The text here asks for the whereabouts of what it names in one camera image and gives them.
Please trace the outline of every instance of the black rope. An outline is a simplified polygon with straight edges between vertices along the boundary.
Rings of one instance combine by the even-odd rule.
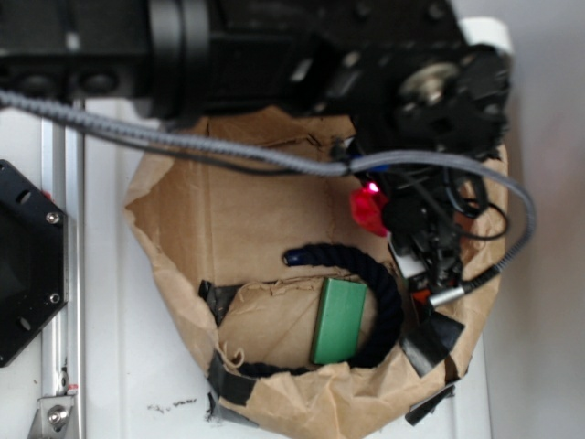
[[[374,368],[381,363],[398,341],[404,320],[402,298],[396,281],[386,267],[355,247],[339,244],[307,245],[289,250],[284,254],[284,260],[289,266],[323,265],[343,268],[357,274],[366,282],[376,297],[378,316],[368,341],[354,357],[347,360],[347,363],[350,368]],[[244,363],[239,371],[249,377],[264,378],[280,372],[302,375],[309,369],[286,369],[264,363]]]

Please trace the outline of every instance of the paper bag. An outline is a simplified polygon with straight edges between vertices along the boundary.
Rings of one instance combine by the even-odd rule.
[[[292,119],[270,108],[205,119],[193,133],[327,160],[332,142],[354,130],[345,117]],[[488,165],[505,172],[505,161]],[[361,230],[351,218],[349,194],[358,187],[354,177],[253,177],[147,155],[128,190],[125,216],[150,258],[187,348],[212,384],[226,391],[219,395],[221,406],[261,428],[298,439],[362,438],[467,371],[497,293],[497,279],[439,309],[465,330],[449,361],[422,378],[397,344],[373,369],[340,363],[301,376],[280,373],[238,381],[236,367],[244,360],[308,366],[321,278],[348,276],[331,268],[288,268],[282,263],[286,250],[307,243],[343,243],[392,264],[386,240]],[[488,191],[495,204],[505,206],[503,189],[488,184]],[[472,232],[491,234],[501,227],[501,219],[490,211],[473,223]],[[464,240],[465,277],[481,272],[503,252],[502,241]],[[203,280],[246,285],[220,329],[197,294]],[[404,304],[410,308],[408,300]],[[375,313],[370,296],[362,340]],[[220,378],[211,377],[214,368],[216,375],[221,368]],[[246,390],[234,396],[230,386]]]

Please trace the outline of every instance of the green block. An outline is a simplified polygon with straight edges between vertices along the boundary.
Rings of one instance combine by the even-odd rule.
[[[311,361],[330,364],[356,354],[367,286],[325,279],[314,331]]]

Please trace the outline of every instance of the white surface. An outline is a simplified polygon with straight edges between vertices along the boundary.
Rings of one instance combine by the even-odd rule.
[[[538,208],[537,236],[506,271],[484,331],[494,438],[582,438],[585,3],[454,3],[466,16],[496,16],[510,28],[515,88],[507,142],[512,174]]]
[[[467,43],[493,46],[508,56],[514,54],[510,33],[504,22],[490,16],[464,18],[459,22]]]
[[[127,105],[90,108],[130,117]],[[122,219],[140,155],[88,142],[86,173],[86,360],[89,439],[280,437],[235,423],[206,421],[209,386],[183,346],[149,262]],[[374,438],[490,437],[483,345],[457,397],[416,428],[403,419]],[[175,404],[194,400],[194,403]]]
[[[40,121],[0,112],[0,158],[40,184]],[[40,337],[7,368],[0,369],[0,439],[27,437],[41,396]]]

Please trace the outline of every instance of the red led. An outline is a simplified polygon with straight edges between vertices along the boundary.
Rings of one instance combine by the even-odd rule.
[[[385,237],[388,231],[382,223],[382,209],[386,203],[388,199],[380,192],[378,185],[368,182],[365,187],[351,193],[350,204],[354,221],[363,229]]]

